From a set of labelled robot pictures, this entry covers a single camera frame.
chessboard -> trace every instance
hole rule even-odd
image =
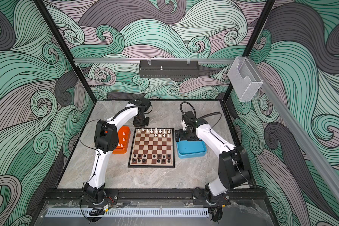
[[[128,167],[175,167],[173,128],[136,128]]]

blue bin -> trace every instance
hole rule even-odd
[[[176,142],[179,158],[193,158],[204,156],[207,152],[204,141],[186,141]]]

wall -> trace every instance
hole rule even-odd
[[[250,57],[339,174],[339,0],[274,8]],[[339,225],[339,204],[260,89],[231,116],[280,225]]]
[[[93,102],[32,0],[0,1],[0,225],[28,225]]]
[[[74,57],[241,56],[266,0],[45,0]],[[142,79],[138,64],[82,64],[98,99],[222,99],[230,66],[196,79]]]

chessboard frame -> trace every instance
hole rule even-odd
[[[174,135],[174,132],[175,132],[175,129],[174,128],[160,128],[160,129],[170,129],[172,132],[172,149],[173,149],[173,159],[172,159],[172,162],[173,162],[173,165],[170,166],[148,166],[148,165],[141,165],[141,164],[138,164],[138,165],[131,165],[131,156],[132,156],[132,153],[133,153],[133,147],[134,147],[134,141],[136,139],[136,131],[137,129],[142,129],[142,128],[139,128],[139,127],[135,127],[134,128],[134,133],[133,133],[133,139],[132,139],[132,144],[131,144],[131,152],[129,154],[129,159],[128,159],[128,167],[129,168],[175,168],[175,135]]]

orange bin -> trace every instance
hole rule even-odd
[[[119,146],[117,146],[117,148],[113,151],[113,154],[124,154],[127,152],[130,135],[131,131],[129,130],[128,126],[122,126],[119,129],[118,131]]]

